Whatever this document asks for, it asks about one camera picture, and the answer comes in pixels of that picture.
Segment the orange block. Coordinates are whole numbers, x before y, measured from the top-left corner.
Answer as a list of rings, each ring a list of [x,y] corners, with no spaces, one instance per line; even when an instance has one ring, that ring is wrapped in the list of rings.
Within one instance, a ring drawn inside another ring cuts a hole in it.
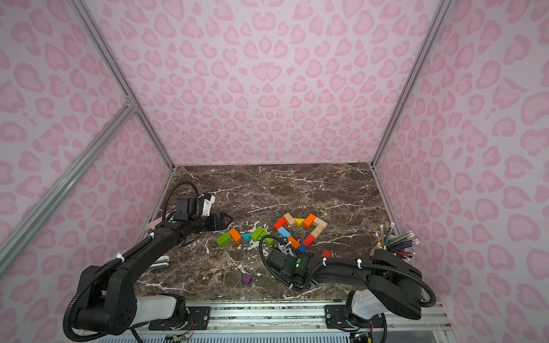
[[[240,244],[241,241],[243,241],[242,235],[236,230],[231,229],[229,231],[230,237],[237,243]]]
[[[297,241],[297,240],[296,240],[294,237],[292,237],[292,236],[288,237],[287,239],[288,239],[290,245],[291,245],[294,249],[296,249],[296,250],[299,249],[299,247],[300,247],[299,241]]]
[[[314,224],[316,218],[317,217],[314,214],[309,214],[307,218],[303,221],[303,226],[309,229]]]

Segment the teal triangle block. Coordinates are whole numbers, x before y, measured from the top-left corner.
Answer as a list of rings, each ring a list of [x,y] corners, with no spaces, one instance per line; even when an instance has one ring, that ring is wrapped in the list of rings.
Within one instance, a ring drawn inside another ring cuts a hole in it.
[[[242,237],[242,239],[243,239],[244,241],[246,241],[246,242],[250,242],[250,241],[252,240],[251,234],[250,234],[250,233],[248,233],[248,234],[242,234],[241,237]]]

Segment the light blue block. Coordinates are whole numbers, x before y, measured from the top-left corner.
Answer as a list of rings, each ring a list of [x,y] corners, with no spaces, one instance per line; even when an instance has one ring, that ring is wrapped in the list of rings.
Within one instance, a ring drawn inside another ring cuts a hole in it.
[[[284,227],[280,227],[279,230],[277,230],[277,233],[284,238],[289,238],[291,236],[291,234]]]

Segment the natural wood block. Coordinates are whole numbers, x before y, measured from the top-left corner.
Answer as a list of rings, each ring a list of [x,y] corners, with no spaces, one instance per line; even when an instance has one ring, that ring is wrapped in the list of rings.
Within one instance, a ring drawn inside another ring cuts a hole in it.
[[[318,225],[314,230],[310,233],[311,236],[313,236],[315,239],[317,239],[325,230],[325,227]]]
[[[327,222],[325,222],[324,220],[320,219],[320,217],[316,217],[313,221],[313,223],[317,226],[317,227],[322,227],[322,228],[326,228],[327,227]]]
[[[296,226],[297,223],[296,223],[294,217],[290,213],[284,214],[283,218],[287,222],[287,224],[285,225],[286,227],[295,227]]]

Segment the yellow triangle block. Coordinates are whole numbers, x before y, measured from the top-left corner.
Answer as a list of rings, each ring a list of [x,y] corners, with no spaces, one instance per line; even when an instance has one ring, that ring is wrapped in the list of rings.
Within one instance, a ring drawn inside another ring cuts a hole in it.
[[[298,226],[298,227],[301,227],[303,226],[303,223],[304,223],[304,219],[300,219],[300,218],[294,218],[294,221],[295,221],[295,224]]]

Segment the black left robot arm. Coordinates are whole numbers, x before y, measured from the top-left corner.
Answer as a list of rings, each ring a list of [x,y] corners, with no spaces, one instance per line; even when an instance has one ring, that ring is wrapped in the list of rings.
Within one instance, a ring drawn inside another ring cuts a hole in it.
[[[87,267],[80,276],[77,292],[64,313],[62,328],[73,342],[89,342],[107,335],[133,330],[145,319],[144,304],[137,299],[137,280],[166,252],[188,244],[187,237],[226,230],[233,221],[225,212],[212,212],[215,197],[199,193],[180,197],[173,212],[164,210],[159,224],[123,254],[98,266]]]

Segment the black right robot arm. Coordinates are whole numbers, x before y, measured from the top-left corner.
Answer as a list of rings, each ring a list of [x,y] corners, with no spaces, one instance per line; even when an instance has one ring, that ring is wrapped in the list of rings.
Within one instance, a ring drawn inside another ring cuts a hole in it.
[[[407,320],[420,320],[422,310],[437,302],[421,271],[386,250],[376,250],[364,259],[345,260],[297,249],[290,254],[281,250],[289,246],[289,240],[274,236],[264,236],[258,242],[264,266],[290,290],[306,292],[323,283],[356,287],[347,296],[341,314],[326,314],[330,329],[372,329],[376,320],[387,322],[388,312]]]

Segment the pink pencil case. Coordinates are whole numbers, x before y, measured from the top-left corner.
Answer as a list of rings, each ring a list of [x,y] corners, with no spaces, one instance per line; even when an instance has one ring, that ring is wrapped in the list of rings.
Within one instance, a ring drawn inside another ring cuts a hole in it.
[[[155,220],[152,220],[151,222],[149,222],[149,223],[147,224],[147,229],[153,230],[161,221],[162,221],[162,218],[161,218],[161,217],[159,217],[159,218],[157,218],[157,219],[155,219]]]

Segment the white stapler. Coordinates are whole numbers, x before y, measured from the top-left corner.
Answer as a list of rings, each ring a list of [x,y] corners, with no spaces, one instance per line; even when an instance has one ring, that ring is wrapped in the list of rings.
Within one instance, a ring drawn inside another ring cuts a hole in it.
[[[151,265],[153,269],[167,268],[170,265],[170,257],[167,255],[161,256],[154,264]]]

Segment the purple cube block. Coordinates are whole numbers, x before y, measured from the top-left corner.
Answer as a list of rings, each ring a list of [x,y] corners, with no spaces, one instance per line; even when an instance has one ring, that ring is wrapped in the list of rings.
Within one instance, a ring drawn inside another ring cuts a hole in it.
[[[248,273],[244,273],[243,276],[242,276],[242,282],[246,285],[249,285],[251,284],[253,281],[253,277],[251,274],[248,274]]]

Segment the bundle of pencils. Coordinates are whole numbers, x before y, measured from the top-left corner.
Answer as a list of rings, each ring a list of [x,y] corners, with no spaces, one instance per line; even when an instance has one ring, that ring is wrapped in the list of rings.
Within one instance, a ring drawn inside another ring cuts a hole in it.
[[[412,248],[417,247],[420,240],[412,231],[397,234],[395,228],[395,223],[391,223],[388,227],[380,225],[380,231],[376,233],[377,248],[388,251],[407,262],[414,260],[415,252],[412,251]]]

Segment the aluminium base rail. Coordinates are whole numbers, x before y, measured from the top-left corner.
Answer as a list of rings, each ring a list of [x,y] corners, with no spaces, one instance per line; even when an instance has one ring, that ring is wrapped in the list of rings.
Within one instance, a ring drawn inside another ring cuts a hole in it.
[[[354,330],[344,320],[341,300],[191,301],[192,321],[178,330],[147,325],[133,335],[102,342],[456,342],[441,305],[426,308],[420,320],[387,313]]]

